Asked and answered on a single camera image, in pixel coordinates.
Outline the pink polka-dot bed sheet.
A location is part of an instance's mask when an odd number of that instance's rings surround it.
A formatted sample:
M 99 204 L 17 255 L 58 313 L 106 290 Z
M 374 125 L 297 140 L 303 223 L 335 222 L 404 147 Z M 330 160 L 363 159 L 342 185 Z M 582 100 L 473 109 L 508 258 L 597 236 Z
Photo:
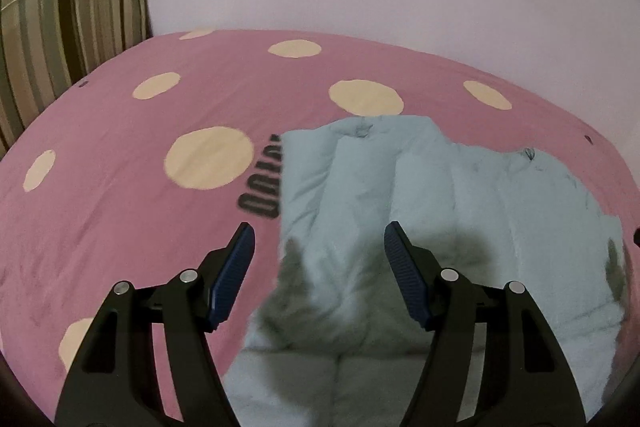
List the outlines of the pink polka-dot bed sheet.
M 405 426 L 433 333 L 384 251 L 518 281 L 583 426 L 639 389 L 639 189 L 574 115 L 433 54 L 355 38 L 155 37 L 66 91 L 1 163 L 1 361 L 51 426 L 119 281 L 168 282 L 246 222 L 255 251 L 207 337 L 235 426 Z

